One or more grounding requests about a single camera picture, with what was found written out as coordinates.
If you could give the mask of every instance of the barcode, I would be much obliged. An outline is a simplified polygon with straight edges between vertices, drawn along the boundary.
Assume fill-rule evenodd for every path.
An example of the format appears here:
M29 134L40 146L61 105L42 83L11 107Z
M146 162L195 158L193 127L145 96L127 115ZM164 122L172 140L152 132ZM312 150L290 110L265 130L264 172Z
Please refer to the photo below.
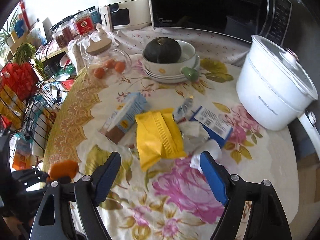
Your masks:
M214 126L213 128L212 128L212 131L214 131L215 133L217 133L218 135L223 135L223 131L219 128L219 127L217 127L217 126Z
M210 121L210 120L206 120L206 121L204 122L204 124L209 126L209 125L211 124L211 121Z

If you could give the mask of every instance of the crumpled yellow wrapper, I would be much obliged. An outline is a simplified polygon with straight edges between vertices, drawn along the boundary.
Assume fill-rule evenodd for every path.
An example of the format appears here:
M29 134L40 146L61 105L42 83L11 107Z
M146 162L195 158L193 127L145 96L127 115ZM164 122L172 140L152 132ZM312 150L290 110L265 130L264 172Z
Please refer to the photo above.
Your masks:
M186 157L179 127L172 117L173 108L150 111L135 116L140 166L146 171L161 158Z

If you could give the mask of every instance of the white plate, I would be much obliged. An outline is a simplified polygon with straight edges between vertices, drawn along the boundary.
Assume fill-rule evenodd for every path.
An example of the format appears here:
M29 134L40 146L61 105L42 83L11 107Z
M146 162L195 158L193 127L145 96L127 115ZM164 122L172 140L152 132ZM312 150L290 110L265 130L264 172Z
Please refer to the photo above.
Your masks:
M157 75L157 74L150 72L148 69L146 69L144 65L142 65L142 68L148 76L158 78L158 79L174 79L174 80L176 80L176 79L185 78L184 74L174 75L174 76ZM196 62L195 62L195 65L193 68L195 70L199 70L199 68L200 68L200 57L198 55L196 55Z
M196 63L195 63L194 69L199 70L199 68L200 68L200 57L196 55ZM159 83L175 84L175 83L181 83L188 80L184 74L176 75L176 76L159 76L151 73L144 66L143 66L143 70L149 78Z

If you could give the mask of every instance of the microwave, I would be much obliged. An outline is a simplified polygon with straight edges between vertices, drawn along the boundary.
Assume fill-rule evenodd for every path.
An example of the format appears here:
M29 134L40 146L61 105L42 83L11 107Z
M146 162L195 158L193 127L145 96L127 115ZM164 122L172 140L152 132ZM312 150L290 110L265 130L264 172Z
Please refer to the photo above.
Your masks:
M251 42L263 36L282 46L289 0L149 0L154 28L180 27L221 33Z

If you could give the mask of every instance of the wooden lid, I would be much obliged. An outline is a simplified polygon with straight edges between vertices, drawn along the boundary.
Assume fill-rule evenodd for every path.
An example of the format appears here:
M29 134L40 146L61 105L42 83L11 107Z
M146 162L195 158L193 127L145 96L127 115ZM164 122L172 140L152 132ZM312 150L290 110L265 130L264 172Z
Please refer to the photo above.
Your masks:
M111 47L112 40L111 39L103 39L101 41L94 42L93 40L89 40L90 46L87 48L87 53L91 56L96 56Z

